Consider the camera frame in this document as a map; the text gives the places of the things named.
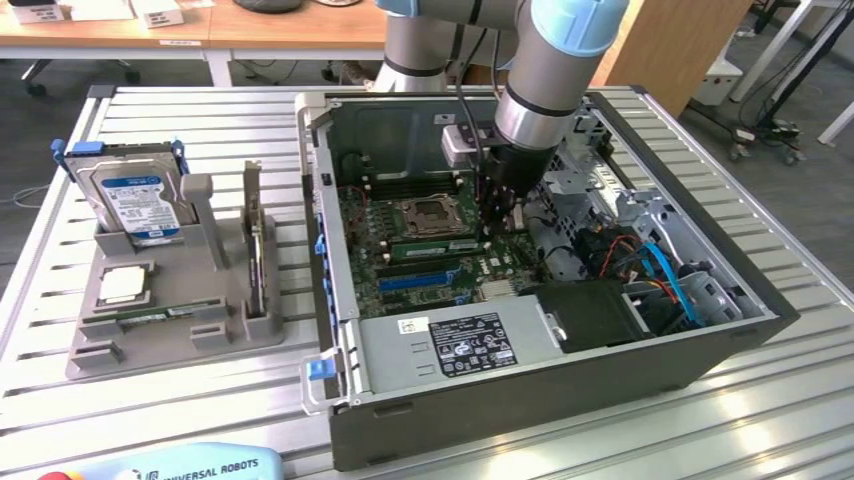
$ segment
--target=aluminum table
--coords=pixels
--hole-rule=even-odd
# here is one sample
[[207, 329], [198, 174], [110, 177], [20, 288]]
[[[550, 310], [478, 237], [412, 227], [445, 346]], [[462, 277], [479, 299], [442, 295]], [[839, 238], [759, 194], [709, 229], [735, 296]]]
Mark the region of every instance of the aluminum table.
[[[212, 205], [220, 217], [238, 215], [243, 162], [262, 162], [290, 333], [283, 345], [216, 361], [70, 382], [66, 354], [95, 249], [95, 221], [80, 192], [58, 173], [0, 303], [0, 476], [32, 479], [60, 465], [195, 441], [276, 449], [287, 478], [659, 480], [854, 474], [851, 293], [653, 99], [626, 88], [601, 91], [799, 309], [801, 320], [685, 390], [356, 472], [332, 470], [327, 420], [306, 416], [299, 404], [298, 362], [318, 351], [318, 332], [298, 91], [135, 87], [87, 100], [72, 141], [151, 142], [179, 136], [191, 170], [214, 175]], [[621, 145], [615, 160], [634, 183], [650, 183]], [[43, 161], [51, 161], [47, 145]]]

